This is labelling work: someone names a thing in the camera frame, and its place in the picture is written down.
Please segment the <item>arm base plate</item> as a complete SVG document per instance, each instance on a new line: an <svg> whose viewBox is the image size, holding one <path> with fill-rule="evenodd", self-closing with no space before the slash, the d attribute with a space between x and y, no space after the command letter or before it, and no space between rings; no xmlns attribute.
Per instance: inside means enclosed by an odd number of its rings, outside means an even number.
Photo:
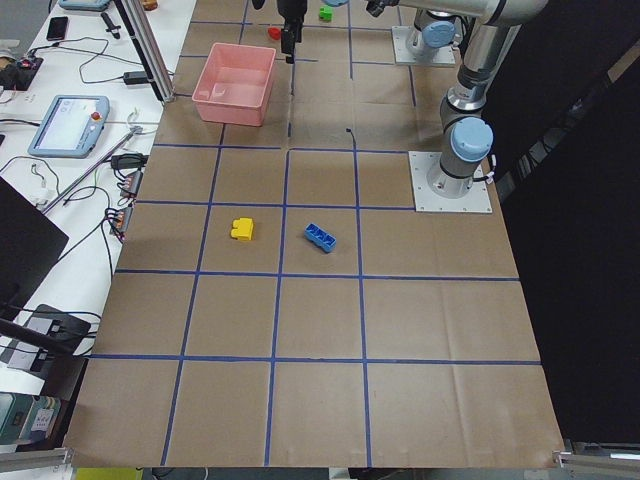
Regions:
<svg viewBox="0 0 640 480"><path fill-rule="evenodd" d="M485 182L456 179L441 168L440 152L409 151L415 211L436 214L491 214Z"/></svg>
<svg viewBox="0 0 640 480"><path fill-rule="evenodd" d="M396 65L454 67L456 64L451 45L429 47L413 26L393 26L391 35Z"/></svg>

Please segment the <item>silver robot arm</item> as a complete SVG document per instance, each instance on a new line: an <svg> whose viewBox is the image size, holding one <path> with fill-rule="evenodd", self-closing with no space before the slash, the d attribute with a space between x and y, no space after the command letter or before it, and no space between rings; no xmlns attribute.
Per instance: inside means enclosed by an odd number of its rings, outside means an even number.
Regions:
<svg viewBox="0 0 640 480"><path fill-rule="evenodd" d="M443 11L417 9L405 46L416 56L426 56L449 47L457 48L468 30L464 16Z"/></svg>
<svg viewBox="0 0 640 480"><path fill-rule="evenodd" d="M449 199L465 196L476 179L474 173L489 156L493 132L480 118L486 91L499 68L510 32L535 18L545 1L368 1L366 11L380 16L389 7L414 8L418 18L442 13L475 20L462 54L456 83L440 106L443 129L440 159L427 173L430 189Z"/></svg>

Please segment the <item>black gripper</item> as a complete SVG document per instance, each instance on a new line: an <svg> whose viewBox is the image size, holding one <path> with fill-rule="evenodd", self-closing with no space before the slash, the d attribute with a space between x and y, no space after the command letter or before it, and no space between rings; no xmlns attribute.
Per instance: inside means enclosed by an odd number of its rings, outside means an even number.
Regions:
<svg viewBox="0 0 640 480"><path fill-rule="evenodd" d="M307 1L278 0L277 10L284 20L281 28L281 51L283 54L294 54L296 45L302 42Z"/></svg>

